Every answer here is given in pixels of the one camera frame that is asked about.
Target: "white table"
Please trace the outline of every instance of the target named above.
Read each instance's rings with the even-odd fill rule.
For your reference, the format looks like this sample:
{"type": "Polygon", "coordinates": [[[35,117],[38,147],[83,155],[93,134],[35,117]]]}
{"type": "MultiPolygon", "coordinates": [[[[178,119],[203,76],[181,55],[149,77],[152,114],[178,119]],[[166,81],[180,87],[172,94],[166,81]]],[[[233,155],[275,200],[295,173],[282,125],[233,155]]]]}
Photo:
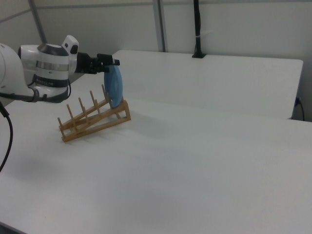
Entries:
{"type": "Polygon", "coordinates": [[[125,97],[287,119],[300,60],[118,51],[125,97]]]}
{"type": "Polygon", "coordinates": [[[7,106],[1,222],[29,234],[312,232],[310,123],[127,97],[123,75],[132,120],[66,144],[57,117],[66,103],[81,112],[78,97],[91,105],[90,89],[101,100],[102,75],[61,104],[7,106]]]}

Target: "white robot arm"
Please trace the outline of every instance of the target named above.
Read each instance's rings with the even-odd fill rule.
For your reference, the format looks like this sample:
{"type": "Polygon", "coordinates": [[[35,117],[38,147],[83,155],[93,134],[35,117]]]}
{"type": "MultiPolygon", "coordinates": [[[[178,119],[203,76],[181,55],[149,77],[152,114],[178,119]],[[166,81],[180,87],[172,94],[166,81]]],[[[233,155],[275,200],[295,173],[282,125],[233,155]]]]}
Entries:
{"type": "Polygon", "coordinates": [[[23,45],[18,55],[0,43],[0,97],[28,102],[62,102],[68,98],[69,75],[106,72],[119,65],[111,55],[91,58],[78,52],[79,43],[67,36],[62,44],[23,45]]]}

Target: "blue plate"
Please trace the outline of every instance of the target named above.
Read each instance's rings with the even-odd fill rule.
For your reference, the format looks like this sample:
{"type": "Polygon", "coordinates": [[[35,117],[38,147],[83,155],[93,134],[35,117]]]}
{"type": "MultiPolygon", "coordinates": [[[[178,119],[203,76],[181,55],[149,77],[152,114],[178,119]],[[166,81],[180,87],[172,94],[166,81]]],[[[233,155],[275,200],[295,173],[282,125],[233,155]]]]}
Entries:
{"type": "Polygon", "coordinates": [[[111,98],[112,107],[118,107],[122,100],[122,79],[118,66],[109,65],[109,72],[104,73],[105,92],[111,98]]]}

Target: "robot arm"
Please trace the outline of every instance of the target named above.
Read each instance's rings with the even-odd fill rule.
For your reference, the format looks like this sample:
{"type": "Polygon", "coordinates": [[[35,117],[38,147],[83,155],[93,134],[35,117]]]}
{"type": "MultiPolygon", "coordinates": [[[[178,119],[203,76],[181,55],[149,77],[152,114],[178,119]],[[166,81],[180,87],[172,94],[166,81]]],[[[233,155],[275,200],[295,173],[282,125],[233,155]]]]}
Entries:
{"type": "Polygon", "coordinates": [[[108,72],[119,65],[111,55],[91,58],[78,52],[79,43],[67,36],[62,44],[23,45],[18,55],[0,44],[0,97],[28,102],[62,102],[68,98],[70,74],[108,72]]]}

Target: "white wall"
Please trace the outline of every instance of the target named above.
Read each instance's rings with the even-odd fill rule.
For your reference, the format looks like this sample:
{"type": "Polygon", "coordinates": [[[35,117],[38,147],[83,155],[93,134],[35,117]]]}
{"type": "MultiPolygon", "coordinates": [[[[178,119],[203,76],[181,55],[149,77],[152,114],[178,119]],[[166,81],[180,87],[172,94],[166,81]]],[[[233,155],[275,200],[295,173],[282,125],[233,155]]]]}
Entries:
{"type": "MultiPolygon", "coordinates": [[[[312,121],[312,2],[204,1],[200,3],[200,14],[202,32],[211,30],[202,38],[205,53],[303,60],[298,96],[306,120],[312,121]]],[[[164,19],[168,51],[193,53],[193,1],[164,0],[164,19]]],[[[299,108],[295,118],[301,119],[299,108]]]]}
{"type": "MultiPolygon", "coordinates": [[[[0,42],[16,52],[21,45],[41,44],[40,36],[26,0],[0,0],[0,42]]],[[[10,100],[1,98],[6,105],[10,100]]]]}
{"type": "Polygon", "coordinates": [[[70,34],[81,52],[113,54],[120,49],[159,51],[152,0],[36,0],[47,41],[70,34]]]}

